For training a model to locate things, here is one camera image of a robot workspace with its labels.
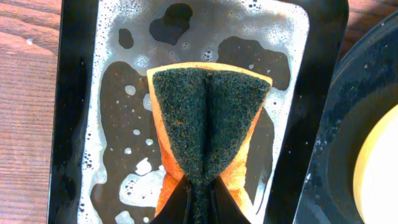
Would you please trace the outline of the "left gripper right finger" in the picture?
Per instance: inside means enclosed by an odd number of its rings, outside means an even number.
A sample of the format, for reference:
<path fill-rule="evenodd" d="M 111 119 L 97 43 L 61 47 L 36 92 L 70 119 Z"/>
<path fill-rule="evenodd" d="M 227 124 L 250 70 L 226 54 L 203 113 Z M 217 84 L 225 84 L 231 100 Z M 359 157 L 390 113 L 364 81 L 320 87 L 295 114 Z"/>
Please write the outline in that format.
<path fill-rule="evenodd" d="M 226 188 L 221 177 L 210 184 L 208 224 L 250 224 Z"/>

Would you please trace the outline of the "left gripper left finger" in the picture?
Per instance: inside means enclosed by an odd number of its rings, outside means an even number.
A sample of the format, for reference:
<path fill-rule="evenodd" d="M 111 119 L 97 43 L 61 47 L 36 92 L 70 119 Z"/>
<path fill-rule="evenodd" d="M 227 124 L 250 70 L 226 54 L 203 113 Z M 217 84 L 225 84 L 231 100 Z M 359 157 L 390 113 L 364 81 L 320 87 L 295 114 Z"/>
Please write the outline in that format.
<path fill-rule="evenodd" d="M 150 224 L 191 224 L 193 223 L 192 204 L 192 186 L 183 176 L 163 209 Z"/>

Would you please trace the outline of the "green orange sponge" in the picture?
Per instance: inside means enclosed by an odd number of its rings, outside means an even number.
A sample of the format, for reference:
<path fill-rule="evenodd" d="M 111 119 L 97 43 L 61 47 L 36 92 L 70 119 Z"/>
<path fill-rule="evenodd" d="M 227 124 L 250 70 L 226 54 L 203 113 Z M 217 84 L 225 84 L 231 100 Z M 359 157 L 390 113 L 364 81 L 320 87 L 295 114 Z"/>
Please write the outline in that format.
<path fill-rule="evenodd" d="M 185 176 L 193 190 L 193 223 L 208 223 L 210 184 L 221 177 L 251 222 L 246 163 L 272 79 L 213 62 L 165 65 L 149 69 L 147 77 L 166 171 L 155 216 Z"/>

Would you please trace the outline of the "yellow plate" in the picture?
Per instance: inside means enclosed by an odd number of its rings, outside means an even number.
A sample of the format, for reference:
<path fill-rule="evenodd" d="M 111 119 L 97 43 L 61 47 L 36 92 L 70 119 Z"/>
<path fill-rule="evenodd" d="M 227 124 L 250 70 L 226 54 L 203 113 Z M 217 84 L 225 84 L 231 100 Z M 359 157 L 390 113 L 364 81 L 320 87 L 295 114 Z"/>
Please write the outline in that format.
<path fill-rule="evenodd" d="M 365 224 L 397 224 L 397 107 L 373 127 L 358 154 L 353 194 Z"/>

